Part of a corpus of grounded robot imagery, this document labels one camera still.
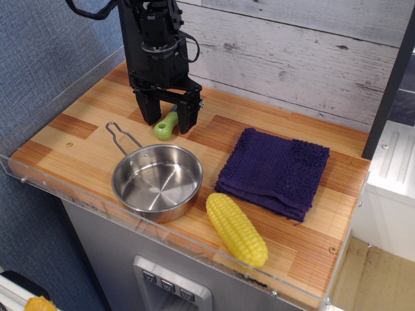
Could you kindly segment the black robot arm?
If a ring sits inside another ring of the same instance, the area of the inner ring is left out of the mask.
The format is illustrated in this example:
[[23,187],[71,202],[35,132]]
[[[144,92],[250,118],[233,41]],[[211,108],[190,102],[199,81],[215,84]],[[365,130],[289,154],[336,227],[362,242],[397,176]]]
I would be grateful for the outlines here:
[[130,85],[144,121],[157,123],[162,101],[176,105],[182,134],[197,122],[202,86],[191,80],[182,10],[176,1],[118,1]]

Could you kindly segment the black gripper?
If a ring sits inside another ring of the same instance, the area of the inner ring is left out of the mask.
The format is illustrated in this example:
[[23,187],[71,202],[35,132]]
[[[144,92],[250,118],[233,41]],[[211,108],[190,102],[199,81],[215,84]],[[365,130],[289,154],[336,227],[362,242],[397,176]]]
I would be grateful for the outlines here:
[[197,122],[202,86],[189,78],[187,43],[174,41],[155,49],[142,45],[142,67],[133,88],[144,121],[152,125],[161,118],[160,101],[177,105],[178,125],[186,134]]

